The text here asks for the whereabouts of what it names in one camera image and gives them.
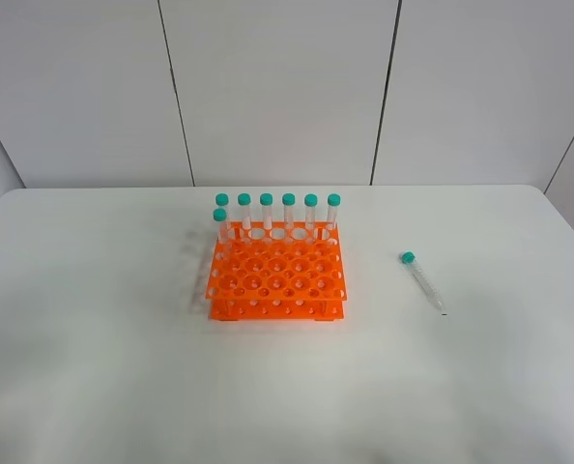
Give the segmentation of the green-capped clear test tube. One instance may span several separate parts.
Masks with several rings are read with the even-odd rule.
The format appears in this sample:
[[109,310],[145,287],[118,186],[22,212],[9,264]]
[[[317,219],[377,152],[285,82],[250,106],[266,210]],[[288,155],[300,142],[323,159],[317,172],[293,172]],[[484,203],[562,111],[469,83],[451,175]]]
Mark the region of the green-capped clear test tube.
[[432,284],[423,268],[419,265],[416,256],[411,251],[405,251],[400,255],[400,261],[410,272],[429,304],[436,308],[442,315],[447,315],[447,309],[440,292]]

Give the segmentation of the orange plastic test tube rack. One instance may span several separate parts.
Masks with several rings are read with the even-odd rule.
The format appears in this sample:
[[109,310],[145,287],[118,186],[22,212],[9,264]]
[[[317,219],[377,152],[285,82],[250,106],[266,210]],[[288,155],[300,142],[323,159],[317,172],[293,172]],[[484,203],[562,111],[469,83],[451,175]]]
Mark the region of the orange plastic test tube rack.
[[216,321],[344,318],[347,286],[339,230],[302,221],[274,229],[239,221],[218,233],[205,293]]

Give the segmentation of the green-capped tube front left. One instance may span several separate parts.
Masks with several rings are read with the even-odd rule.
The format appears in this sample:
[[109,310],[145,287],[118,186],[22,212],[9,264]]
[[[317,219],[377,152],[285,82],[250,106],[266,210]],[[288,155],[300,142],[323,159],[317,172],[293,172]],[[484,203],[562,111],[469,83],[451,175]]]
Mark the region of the green-capped tube front left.
[[226,244],[229,241],[228,230],[229,227],[225,223],[225,215],[221,209],[214,209],[213,219],[217,226],[217,239],[221,244]]

